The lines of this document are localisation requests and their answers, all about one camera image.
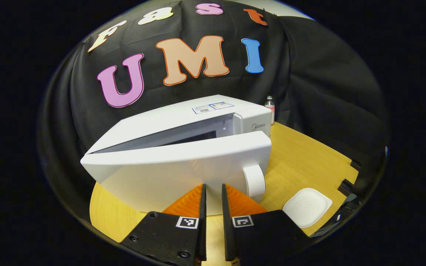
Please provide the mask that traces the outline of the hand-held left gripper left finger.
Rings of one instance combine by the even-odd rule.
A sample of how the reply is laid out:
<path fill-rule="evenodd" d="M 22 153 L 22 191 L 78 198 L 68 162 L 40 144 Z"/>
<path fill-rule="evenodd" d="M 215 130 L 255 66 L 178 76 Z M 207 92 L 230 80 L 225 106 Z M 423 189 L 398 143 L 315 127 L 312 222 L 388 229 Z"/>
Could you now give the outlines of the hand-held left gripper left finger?
<path fill-rule="evenodd" d="M 150 211 L 120 242 L 146 266 L 200 266 L 206 261 L 206 185 L 162 212 Z"/>

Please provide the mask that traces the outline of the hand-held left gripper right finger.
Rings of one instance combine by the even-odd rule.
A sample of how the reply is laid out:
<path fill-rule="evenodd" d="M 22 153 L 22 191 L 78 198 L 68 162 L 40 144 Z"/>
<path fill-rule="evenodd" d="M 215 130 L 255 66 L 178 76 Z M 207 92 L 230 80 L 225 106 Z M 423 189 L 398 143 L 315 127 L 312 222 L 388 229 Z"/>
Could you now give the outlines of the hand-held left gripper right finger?
<path fill-rule="evenodd" d="M 287 266 L 310 238 L 282 210 L 267 211 L 231 185 L 222 185 L 225 259 L 233 266 Z"/>

